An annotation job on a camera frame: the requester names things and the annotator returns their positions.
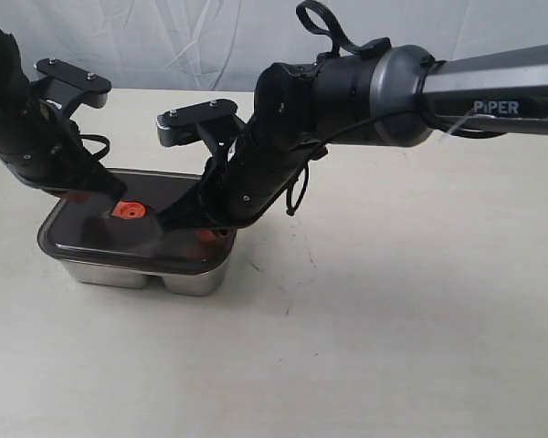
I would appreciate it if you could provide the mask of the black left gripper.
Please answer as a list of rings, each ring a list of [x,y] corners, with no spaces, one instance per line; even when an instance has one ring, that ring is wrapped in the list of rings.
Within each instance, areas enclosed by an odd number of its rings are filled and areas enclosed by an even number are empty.
[[[0,160],[22,183],[72,203],[89,193],[118,201],[127,186],[85,148],[78,125],[52,105],[0,99]]]

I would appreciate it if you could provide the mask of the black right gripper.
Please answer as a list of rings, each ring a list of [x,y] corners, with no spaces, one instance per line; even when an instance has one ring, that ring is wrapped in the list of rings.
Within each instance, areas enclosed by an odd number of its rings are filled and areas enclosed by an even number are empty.
[[[228,238],[227,229],[254,224],[281,196],[297,171],[297,152],[238,145],[231,159],[209,169],[156,215],[166,233],[195,230],[200,242]]]

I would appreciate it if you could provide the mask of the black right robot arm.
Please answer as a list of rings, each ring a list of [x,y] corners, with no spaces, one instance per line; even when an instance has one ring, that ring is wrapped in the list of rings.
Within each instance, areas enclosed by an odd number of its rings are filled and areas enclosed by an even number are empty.
[[[548,136],[548,45],[442,61],[380,39],[361,55],[271,65],[248,120],[218,99],[165,112],[157,129],[166,147],[201,141],[211,152],[199,182],[157,214],[162,230],[245,228],[281,196],[294,214],[294,184],[333,143],[410,148],[434,131]]]

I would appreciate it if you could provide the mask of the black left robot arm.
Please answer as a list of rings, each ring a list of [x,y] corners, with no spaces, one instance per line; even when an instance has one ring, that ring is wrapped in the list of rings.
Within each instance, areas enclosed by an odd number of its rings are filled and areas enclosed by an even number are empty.
[[[0,29],[0,162],[22,184],[54,196],[119,201],[126,185],[100,162],[109,140],[82,133],[71,118],[81,105],[102,108],[111,82],[55,57],[36,69],[39,79],[29,79],[15,37]]]

